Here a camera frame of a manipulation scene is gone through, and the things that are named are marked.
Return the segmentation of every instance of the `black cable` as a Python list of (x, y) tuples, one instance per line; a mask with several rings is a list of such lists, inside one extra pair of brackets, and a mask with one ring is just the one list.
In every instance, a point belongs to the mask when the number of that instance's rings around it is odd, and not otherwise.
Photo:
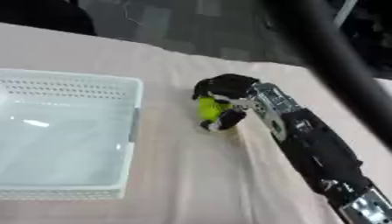
[(310, 69), (392, 149), (391, 100), (333, 25), (326, 0), (264, 2)]

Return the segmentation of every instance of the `plastic tray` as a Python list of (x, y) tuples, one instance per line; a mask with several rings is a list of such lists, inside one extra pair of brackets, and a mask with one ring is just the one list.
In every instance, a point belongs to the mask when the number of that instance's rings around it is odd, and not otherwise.
[(0, 69), (0, 200), (124, 195), (139, 79)]

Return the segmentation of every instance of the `robotic hand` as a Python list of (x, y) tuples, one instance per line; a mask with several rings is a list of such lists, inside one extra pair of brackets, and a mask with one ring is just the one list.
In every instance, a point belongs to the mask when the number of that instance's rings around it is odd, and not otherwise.
[(271, 83), (223, 74), (200, 81), (193, 94), (207, 130), (235, 126), (253, 109), (307, 185), (327, 198), (345, 223), (392, 221), (392, 206), (361, 171), (362, 162), (346, 143), (309, 109)]

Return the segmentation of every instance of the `gray carpet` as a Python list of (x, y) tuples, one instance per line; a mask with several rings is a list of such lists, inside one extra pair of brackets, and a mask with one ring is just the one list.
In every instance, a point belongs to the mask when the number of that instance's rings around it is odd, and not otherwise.
[(300, 65), (254, 0), (80, 0), (102, 37), (227, 60)]

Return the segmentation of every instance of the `table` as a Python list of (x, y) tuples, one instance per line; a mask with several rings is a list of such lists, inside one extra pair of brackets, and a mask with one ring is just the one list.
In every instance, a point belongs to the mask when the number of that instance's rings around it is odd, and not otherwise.
[[(223, 73), (273, 82), (312, 109), (354, 148), (365, 161), (363, 171), (392, 198), (391, 155), (304, 68), (190, 56), (9, 24), (0, 24), (0, 32), (0, 67), (132, 76), (145, 84), (124, 199), (0, 201), (2, 224), (339, 223), (292, 170), (256, 115), (224, 133), (197, 128), (193, 85)], [(383, 84), (392, 88), (390, 81)]]

